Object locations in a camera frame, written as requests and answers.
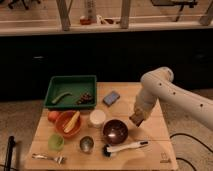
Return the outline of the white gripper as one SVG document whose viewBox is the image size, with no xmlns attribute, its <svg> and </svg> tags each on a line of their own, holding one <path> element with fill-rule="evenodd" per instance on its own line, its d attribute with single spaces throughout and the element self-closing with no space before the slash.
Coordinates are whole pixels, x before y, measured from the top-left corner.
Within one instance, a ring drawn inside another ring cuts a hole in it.
<svg viewBox="0 0 213 171">
<path fill-rule="evenodd" d="M 152 112 L 153 107 L 153 103 L 136 102 L 134 105 L 134 113 L 142 114 L 144 116 L 144 120 L 147 120 Z"/>
</svg>

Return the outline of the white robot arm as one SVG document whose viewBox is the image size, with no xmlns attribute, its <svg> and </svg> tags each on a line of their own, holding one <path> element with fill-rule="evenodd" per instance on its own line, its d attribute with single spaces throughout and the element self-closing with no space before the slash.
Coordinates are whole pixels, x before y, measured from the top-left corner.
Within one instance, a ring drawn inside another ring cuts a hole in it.
<svg viewBox="0 0 213 171">
<path fill-rule="evenodd" d="M 213 100 L 174 85 L 173 79 L 174 74 L 168 67 L 145 73 L 140 79 L 142 89 L 136 95 L 134 114 L 129 119 L 139 127 L 150 116 L 157 99 L 162 99 L 188 111 L 213 131 Z"/>
</svg>

